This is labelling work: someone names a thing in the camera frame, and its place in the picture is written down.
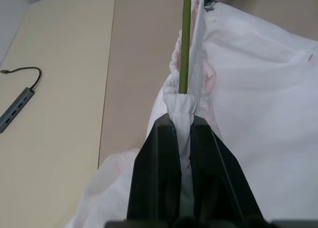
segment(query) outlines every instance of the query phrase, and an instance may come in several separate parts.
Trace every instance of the white cloth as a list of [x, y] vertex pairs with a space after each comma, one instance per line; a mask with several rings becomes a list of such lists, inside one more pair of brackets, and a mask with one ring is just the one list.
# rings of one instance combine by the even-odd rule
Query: white cloth
[[[189, 94], [177, 94], [179, 38], [171, 75], [155, 101], [148, 132], [158, 117], [169, 112], [177, 129], [183, 203], [189, 207], [193, 203], [187, 183], [189, 127], [196, 114], [219, 137], [221, 131], [265, 218], [317, 218], [318, 42], [228, 5], [213, 7], [205, 12], [199, 0], [194, 17]], [[209, 65], [218, 76], [212, 92], [215, 75]], [[68, 228], [101, 228], [107, 220], [125, 219], [137, 153], [125, 152], [104, 162]]]

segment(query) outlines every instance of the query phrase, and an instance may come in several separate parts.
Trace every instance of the green stick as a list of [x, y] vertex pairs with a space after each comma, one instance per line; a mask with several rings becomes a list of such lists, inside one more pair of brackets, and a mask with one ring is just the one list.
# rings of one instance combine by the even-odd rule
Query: green stick
[[179, 93], [188, 92], [191, 0], [183, 0]]

